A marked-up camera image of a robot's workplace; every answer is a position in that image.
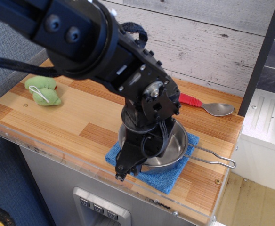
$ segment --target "stainless steel pot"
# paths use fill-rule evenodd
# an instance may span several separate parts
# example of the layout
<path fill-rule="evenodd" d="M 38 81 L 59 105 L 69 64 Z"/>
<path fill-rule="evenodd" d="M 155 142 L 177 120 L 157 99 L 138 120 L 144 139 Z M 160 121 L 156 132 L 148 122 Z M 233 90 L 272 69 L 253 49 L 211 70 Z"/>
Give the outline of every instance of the stainless steel pot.
<path fill-rule="evenodd" d="M 121 125 L 119 130 L 119 135 L 118 135 L 118 141 L 121 148 L 124 145 L 125 138 L 126 138 L 125 126 Z M 230 166 L 218 161 L 207 161 L 207 160 L 203 160 L 193 156 L 185 155 L 188 146 L 193 146 L 194 148 L 198 148 L 200 150 L 209 152 L 215 155 L 219 159 L 223 159 L 231 162 L 233 166 Z M 234 160 L 219 156 L 218 154 L 216 154 L 211 150 L 189 144 L 189 140 L 188 140 L 188 136 L 185 128 L 178 121 L 176 121 L 173 128 L 173 132 L 171 134 L 170 142 L 167 146 L 167 149 L 163 157 L 154 157 L 154 158 L 147 159 L 147 161 L 142 165 L 141 172 L 155 173 L 155 174 L 164 173 L 168 170 L 173 169 L 178 163 L 178 161 L 183 157 L 192 158 L 192 159 L 209 163 L 209 164 L 220 164 L 232 169 L 236 167 L 236 163 Z"/>

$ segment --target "wire handle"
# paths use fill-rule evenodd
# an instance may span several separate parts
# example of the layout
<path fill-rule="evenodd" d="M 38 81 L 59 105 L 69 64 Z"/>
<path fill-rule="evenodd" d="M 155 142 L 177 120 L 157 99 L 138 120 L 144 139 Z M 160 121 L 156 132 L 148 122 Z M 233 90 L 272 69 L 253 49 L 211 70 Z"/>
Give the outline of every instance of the wire handle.
<path fill-rule="evenodd" d="M 192 145 L 192 144 L 188 144 L 188 145 L 189 145 L 189 146 L 192 146 L 192 147 L 194 147 L 194 148 L 203 150 L 203 151 L 205 151 L 205 152 L 209 152 L 209 153 L 213 154 L 214 156 L 216 156 L 216 157 L 219 158 L 219 159 L 223 159 L 223 160 L 229 161 L 229 162 L 231 162 L 231 163 L 233 164 L 233 166 L 227 165 L 227 164 L 222 163 L 222 162 L 219 162 L 219 161 L 208 161 L 208 160 L 200 159 L 200 158 L 193 157 L 193 156 L 190 156 L 190 155 L 185 154 L 184 156 L 187 157 L 187 158 L 195 159 L 195 160 L 197 160 L 197 161 L 202 161 L 202 162 L 205 162 L 205 163 L 208 163 L 208 164 L 219 164 L 219 165 L 228 167 L 228 168 L 230 168 L 230 169 L 235 169 L 236 166 L 237 166 L 237 164 L 236 164 L 236 162 L 235 162 L 234 160 L 228 159 L 228 158 L 225 158 L 225 157 L 222 157 L 222 156 L 216 154 L 215 152 L 213 152 L 213 151 L 211 151 L 211 150 L 209 150 L 209 149 L 205 149 L 205 148 L 203 148 L 203 147 L 198 147 L 198 146 L 195 146 L 195 145 Z"/>

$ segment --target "spoon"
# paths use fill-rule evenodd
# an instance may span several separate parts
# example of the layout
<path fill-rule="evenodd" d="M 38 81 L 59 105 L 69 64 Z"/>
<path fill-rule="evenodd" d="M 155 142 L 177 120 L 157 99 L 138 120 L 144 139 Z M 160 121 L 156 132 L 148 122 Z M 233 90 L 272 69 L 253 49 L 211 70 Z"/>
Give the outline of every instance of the spoon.
<path fill-rule="evenodd" d="M 204 110 L 206 110 L 213 116 L 225 116 L 229 115 L 234 111 L 234 107 L 232 105 L 221 103 L 203 104 L 200 100 L 196 99 L 195 97 L 191 97 L 183 93 L 180 94 L 179 101 L 181 103 L 185 103 L 191 106 L 202 107 Z"/>

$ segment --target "green plush toy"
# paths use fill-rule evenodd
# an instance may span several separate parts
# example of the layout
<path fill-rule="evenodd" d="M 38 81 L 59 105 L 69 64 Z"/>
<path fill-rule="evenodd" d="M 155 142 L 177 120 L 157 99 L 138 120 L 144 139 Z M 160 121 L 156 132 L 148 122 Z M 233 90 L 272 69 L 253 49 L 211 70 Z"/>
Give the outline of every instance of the green plush toy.
<path fill-rule="evenodd" d="M 34 101 L 42 106 L 61 104 L 61 100 L 55 91 L 56 81 L 53 78 L 35 76 L 24 84 L 25 88 L 33 94 Z"/>

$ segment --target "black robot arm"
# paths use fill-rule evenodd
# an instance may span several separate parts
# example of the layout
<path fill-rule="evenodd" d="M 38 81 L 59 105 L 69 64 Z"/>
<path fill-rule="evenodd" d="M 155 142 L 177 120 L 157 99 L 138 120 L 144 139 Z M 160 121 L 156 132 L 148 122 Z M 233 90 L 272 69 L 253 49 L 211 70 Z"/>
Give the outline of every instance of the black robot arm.
<path fill-rule="evenodd" d="M 144 48 L 146 36 L 134 40 L 96 0 L 0 0 L 0 20 L 45 47 L 59 74 L 92 79 L 125 97 L 117 179 L 138 174 L 148 158 L 163 156 L 180 92 Z"/>

